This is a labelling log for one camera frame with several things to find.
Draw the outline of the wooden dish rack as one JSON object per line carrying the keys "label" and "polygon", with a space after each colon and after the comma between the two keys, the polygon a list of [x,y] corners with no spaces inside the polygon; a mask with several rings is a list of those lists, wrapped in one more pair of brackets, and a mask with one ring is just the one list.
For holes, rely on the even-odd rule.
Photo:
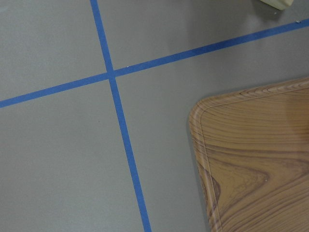
{"label": "wooden dish rack", "polygon": [[260,1],[278,10],[285,10],[289,8],[294,2],[294,0],[260,0]]}

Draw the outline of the wood grain tray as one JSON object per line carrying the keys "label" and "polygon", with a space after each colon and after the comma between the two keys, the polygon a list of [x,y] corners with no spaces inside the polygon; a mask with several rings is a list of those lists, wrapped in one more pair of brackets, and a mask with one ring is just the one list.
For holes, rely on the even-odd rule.
{"label": "wood grain tray", "polygon": [[189,127],[212,232],[308,231],[308,78],[204,98]]}

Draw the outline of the long blue tape line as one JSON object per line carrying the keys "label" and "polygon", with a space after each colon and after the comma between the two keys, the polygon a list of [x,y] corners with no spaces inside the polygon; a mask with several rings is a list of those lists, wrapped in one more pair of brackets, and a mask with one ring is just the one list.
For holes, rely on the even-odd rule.
{"label": "long blue tape line", "polygon": [[[206,46],[202,46],[202,47],[198,47],[198,48],[195,48],[195,49],[183,51],[183,52],[176,53],[176,54],[169,55],[169,56],[165,56],[165,57],[162,57],[162,58],[153,59],[153,60],[150,60],[150,61],[135,64],[135,65],[132,65],[132,66],[123,67],[123,68],[120,68],[120,69],[113,71],[113,73],[115,74],[116,77],[131,74],[131,73],[136,73],[136,72],[139,72],[139,71],[142,71],[142,70],[147,70],[147,69],[150,69],[150,68],[162,66],[162,65],[165,65],[165,64],[169,64],[169,63],[179,61],[179,60],[192,58],[192,57],[195,57],[195,56],[203,55],[203,54],[206,54],[206,53],[211,53],[211,52],[214,52],[214,51],[233,47],[233,46],[236,46],[236,45],[245,44],[245,43],[248,43],[248,42],[252,42],[252,41],[264,39],[264,38],[267,38],[267,37],[279,35],[279,34],[282,34],[282,33],[290,32],[290,31],[293,31],[293,30],[306,28],[308,26],[309,26],[309,20],[303,19],[303,20],[295,21],[293,23],[285,24],[285,25],[282,25],[282,26],[278,26],[278,27],[274,27],[274,28],[270,28],[270,29],[246,34],[246,35],[242,35],[242,36],[239,36],[239,37],[236,37],[236,38],[220,41],[220,42],[217,42],[217,43],[212,43],[212,44],[209,44],[209,45],[206,45]],[[7,107],[7,106],[19,104],[19,103],[22,103],[22,102],[27,102],[27,101],[30,101],[30,100],[33,100],[33,99],[38,99],[38,98],[41,98],[41,97],[53,95],[53,94],[60,93],[60,92],[63,92],[63,91],[67,91],[67,90],[71,90],[71,89],[74,89],[74,88],[83,87],[83,86],[87,86],[87,85],[94,84],[94,83],[97,83],[97,82],[105,81],[107,79],[109,79],[108,73],[102,73],[102,74],[86,77],[86,78],[79,79],[79,80],[76,80],[76,81],[64,83],[64,84],[57,85],[57,86],[54,86],[54,87],[49,87],[49,88],[46,88],[46,89],[42,89],[42,90],[38,90],[38,91],[35,91],[35,92],[27,93],[27,94],[24,94],[24,95],[9,98],[9,99],[6,99],[6,100],[2,100],[0,102],[0,107],[4,108],[4,107]]]}

